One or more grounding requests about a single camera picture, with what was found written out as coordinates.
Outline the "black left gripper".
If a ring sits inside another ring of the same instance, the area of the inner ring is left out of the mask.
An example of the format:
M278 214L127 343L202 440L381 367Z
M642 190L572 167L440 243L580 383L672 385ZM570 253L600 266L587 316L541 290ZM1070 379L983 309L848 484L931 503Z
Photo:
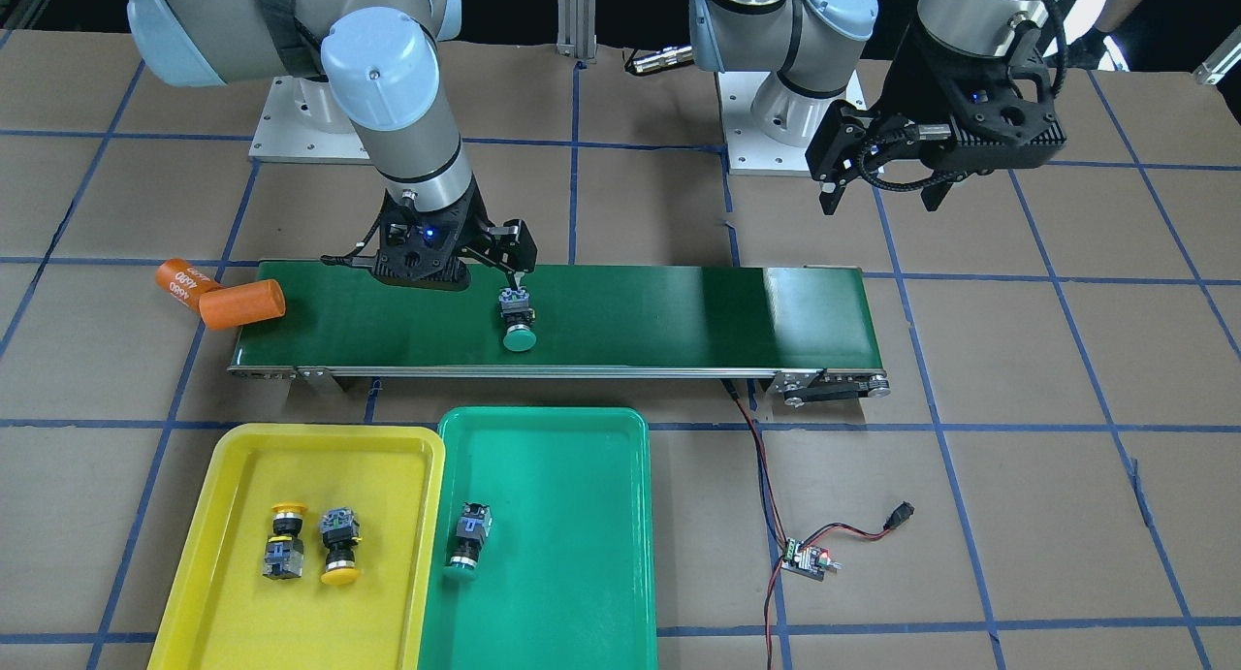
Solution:
M956 182L997 170L1040 168L1059 156L1067 135L1054 105L1054 78L1037 55L1041 30L1016 24L1016 38L1001 56L975 57L944 46L920 20L908 26L884 81L880 100L860 109L830 100L804 158L820 184L823 213L833 215L843 190L872 168L917 159L931 175L913 182L872 185L891 192L917 190L934 211ZM862 143L872 136L872 146Z

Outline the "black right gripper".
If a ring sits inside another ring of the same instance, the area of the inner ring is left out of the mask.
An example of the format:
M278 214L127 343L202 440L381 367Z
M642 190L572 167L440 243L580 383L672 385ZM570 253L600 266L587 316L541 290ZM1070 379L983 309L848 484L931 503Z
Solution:
M423 213L383 197L376 256L320 256L325 267L371 270L382 284L460 293L472 275L460 256L503 270L509 289L522 289L535 270L539 247L522 220L485 227L478 184L470 182L450 206Z

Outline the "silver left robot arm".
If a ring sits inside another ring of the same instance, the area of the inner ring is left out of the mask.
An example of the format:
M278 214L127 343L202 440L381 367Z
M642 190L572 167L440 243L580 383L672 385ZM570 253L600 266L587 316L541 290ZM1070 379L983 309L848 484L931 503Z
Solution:
M880 17L877 0L688 0L701 69L759 71L750 105L762 132L803 149L824 213L861 179L916 192L930 211L974 175L1040 168L1066 144L1055 100L1066 55L1059 0L917 0L881 94L865 110L843 92Z

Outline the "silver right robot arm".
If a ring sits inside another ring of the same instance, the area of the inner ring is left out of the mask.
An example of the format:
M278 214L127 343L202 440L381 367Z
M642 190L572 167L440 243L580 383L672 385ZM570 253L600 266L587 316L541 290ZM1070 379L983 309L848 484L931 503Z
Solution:
M328 267L398 287L462 292L468 261L516 290L536 267L522 220L495 225L441 82L452 0L128 0L146 68L169 86L318 79L344 112L386 194L365 241Z

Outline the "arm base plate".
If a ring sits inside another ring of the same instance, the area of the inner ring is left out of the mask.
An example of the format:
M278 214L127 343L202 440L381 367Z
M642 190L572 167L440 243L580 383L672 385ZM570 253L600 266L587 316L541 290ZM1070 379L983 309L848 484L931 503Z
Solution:
M369 165L369 153L324 81L276 77L248 156L261 163Z
M866 108L862 82L851 74L829 99L794 94L771 71L716 74L719 118L733 175L807 176L804 153L834 100Z

